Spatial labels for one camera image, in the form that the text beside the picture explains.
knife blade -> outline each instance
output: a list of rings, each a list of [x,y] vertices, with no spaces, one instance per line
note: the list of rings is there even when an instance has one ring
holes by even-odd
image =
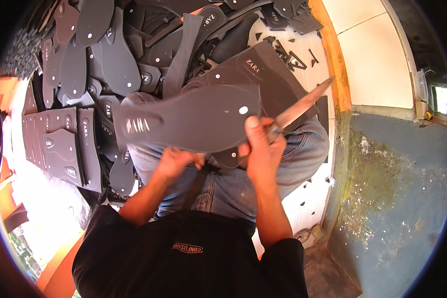
[[[268,143],[273,143],[281,132],[290,125],[293,121],[298,119],[304,114],[313,104],[315,104],[321,95],[331,86],[335,76],[325,80],[322,84],[318,85],[312,92],[305,95],[298,100],[291,107],[286,109],[283,113],[275,118],[275,121],[266,128],[266,134],[268,137]]]

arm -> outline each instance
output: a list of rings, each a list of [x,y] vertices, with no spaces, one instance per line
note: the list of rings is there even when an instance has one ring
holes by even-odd
[[[165,197],[167,189],[182,174],[185,166],[194,163],[200,169],[204,164],[204,157],[201,153],[166,148],[148,184],[127,200],[119,210],[121,217],[135,226],[147,223]]]
[[[256,226],[265,250],[282,239],[293,237],[276,184],[276,171],[286,140],[280,135],[268,145],[264,127],[272,122],[270,118],[262,118],[260,123],[255,116],[249,117],[245,122],[248,143],[239,146],[239,155],[248,156],[247,174],[255,187],[257,199]]]

forearm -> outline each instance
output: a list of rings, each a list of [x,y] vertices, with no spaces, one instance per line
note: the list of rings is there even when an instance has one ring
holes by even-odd
[[[149,183],[127,200],[119,210],[119,214],[135,226],[147,223],[154,215],[174,180],[173,177],[162,174],[157,168]]]
[[[256,226],[263,247],[268,249],[282,239],[292,238],[291,225],[283,210],[276,183],[256,186],[255,190]]]

blue jeans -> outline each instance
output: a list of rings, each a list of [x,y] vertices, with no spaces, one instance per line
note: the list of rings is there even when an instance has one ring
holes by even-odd
[[[329,149],[328,135],[316,117],[306,121],[286,138],[286,149],[276,176],[282,199],[316,173]],[[161,159],[163,148],[129,144],[128,149],[141,180],[144,184],[148,183]],[[196,174],[197,169],[194,166],[185,168],[159,205],[157,218],[181,209],[185,194]],[[246,171],[239,168],[223,176],[210,173],[191,209],[255,222],[254,186]]]

man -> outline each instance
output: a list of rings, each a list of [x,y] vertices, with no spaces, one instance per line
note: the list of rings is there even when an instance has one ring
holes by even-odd
[[[313,117],[268,145],[271,122],[248,117],[249,142],[239,147],[247,169],[210,173],[191,210],[181,208],[204,156],[130,146],[145,186],[119,214],[96,210],[72,267],[81,296],[307,297],[303,247],[281,200],[322,164],[328,137]],[[261,260],[251,240],[255,226]]]

